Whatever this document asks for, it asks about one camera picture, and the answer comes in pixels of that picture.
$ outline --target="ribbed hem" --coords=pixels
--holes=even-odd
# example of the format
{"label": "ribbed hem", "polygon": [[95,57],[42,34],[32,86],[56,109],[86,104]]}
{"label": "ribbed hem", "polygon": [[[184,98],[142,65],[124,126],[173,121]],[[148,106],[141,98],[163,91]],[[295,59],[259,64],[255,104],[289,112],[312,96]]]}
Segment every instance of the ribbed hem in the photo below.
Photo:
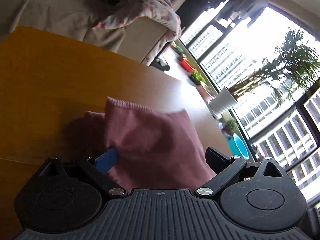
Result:
{"label": "ribbed hem", "polygon": [[125,109],[130,109],[130,110],[143,110],[143,111],[154,112],[148,106],[143,106],[143,105],[132,103],[132,102],[117,100],[117,99],[113,99],[110,97],[107,97],[106,105],[116,106],[119,108],[125,108]]}

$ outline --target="silver screw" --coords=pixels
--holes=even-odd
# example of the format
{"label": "silver screw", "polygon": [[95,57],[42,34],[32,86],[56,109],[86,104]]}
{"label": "silver screw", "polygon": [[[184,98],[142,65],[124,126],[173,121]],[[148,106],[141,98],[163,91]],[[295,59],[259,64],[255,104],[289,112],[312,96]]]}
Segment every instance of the silver screw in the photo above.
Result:
{"label": "silver screw", "polygon": [[197,192],[198,192],[198,194],[203,195],[203,196],[208,196],[213,193],[212,189],[210,189],[208,187],[202,187],[202,188],[198,189]]}
{"label": "silver screw", "polygon": [[115,187],[109,190],[109,194],[113,196],[121,196],[124,194],[124,189]]}

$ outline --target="sofa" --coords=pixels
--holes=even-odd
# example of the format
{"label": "sofa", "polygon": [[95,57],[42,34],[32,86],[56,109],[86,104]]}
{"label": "sofa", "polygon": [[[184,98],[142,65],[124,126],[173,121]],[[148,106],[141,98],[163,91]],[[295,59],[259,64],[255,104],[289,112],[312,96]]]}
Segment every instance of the sofa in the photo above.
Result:
{"label": "sofa", "polygon": [[[25,6],[27,0],[0,0],[0,41],[5,39],[8,33],[12,32],[12,22],[15,21],[17,13],[21,10],[21,6]],[[57,6],[56,11],[60,14],[69,10],[68,14],[77,14],[71,18],[72,24],[74,21],[81,21],[81,26],[76,27],[76,33],[66,29],[66,25],[69,22],[61,22],[59,26],[49,26],[46,20],[40,24],[31,25],[32,17],[38,13],[45,14],[48,12],[40,8],[41,4],[33,5],[32,9],[29,8],[27,15],[24,15],[17,25],[30,26],[33,28],[48,30],[60,35],[64,35],[70,38],[75,38],[80,41],[91,43],[105,49],[109,49],[125,57],[131,58],[138,62],[142,62],[151,49],[157,44],[157,42],[165,35],[167,28],[163,25],[149,19],[139,18],[129,26],[122,28],[121,30],[98,30],[93,31],[92,24],[99,20],[100,13],[107,11],[106,8],[111,8],[105,1],[102,0],[58,0],[60,5]],[[185,0],[172,0],[174,10],[183,4]]]}

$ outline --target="beige cloth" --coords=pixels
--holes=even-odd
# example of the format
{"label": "beige cloth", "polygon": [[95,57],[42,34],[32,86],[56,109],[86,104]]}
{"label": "beige cloth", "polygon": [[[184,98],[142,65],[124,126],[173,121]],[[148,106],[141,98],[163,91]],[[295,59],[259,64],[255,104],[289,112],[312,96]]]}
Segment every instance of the beige cloth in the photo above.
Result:
{"label": "beige cloth", "polygon": [[117,52],[125,37],[123,28],[92,29],[110,13],[112,7],[99,0],[25,0],[9,32],[23,25]]}

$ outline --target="ribbed gray panel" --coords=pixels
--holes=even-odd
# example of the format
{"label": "ribbed gray panel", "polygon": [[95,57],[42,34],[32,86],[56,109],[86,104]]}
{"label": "ribbed gray panel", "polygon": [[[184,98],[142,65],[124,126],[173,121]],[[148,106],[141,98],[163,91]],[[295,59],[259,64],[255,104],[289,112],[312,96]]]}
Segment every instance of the ribbed gray panel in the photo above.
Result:
{"label": "ribbed gray panel", "polygon": [[17,240],[302,240],[298,229],[260,234],[229,222],[215,202],[199,199],[188,190],[134,190],[124,199],[111,200],[91,224],[64,234],[24,230]]}

